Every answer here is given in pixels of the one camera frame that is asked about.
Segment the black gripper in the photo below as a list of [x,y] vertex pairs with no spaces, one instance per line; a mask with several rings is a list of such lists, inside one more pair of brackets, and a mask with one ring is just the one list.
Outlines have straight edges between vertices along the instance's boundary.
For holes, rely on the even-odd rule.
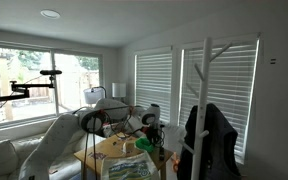
[[154,126],[150,126],[147,129],[146,137],[151,144],[158,144],[161,140],[160,135],[159,135],[159,129]]

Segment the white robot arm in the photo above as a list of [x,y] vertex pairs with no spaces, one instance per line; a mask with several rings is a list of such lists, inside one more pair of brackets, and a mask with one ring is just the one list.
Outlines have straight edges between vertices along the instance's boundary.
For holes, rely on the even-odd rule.
[[97,134],[106,118],[137,117],[141,125],[155,126],[160,118],[160,106],[151,104],[147,109],[130,106],[108,98],[96,102],[94,108],[77,109],[62,114],[53,122],[39,145],[21,165],[18,180],[50,180],[49,169],[59,157],[73,135],[82,130]]

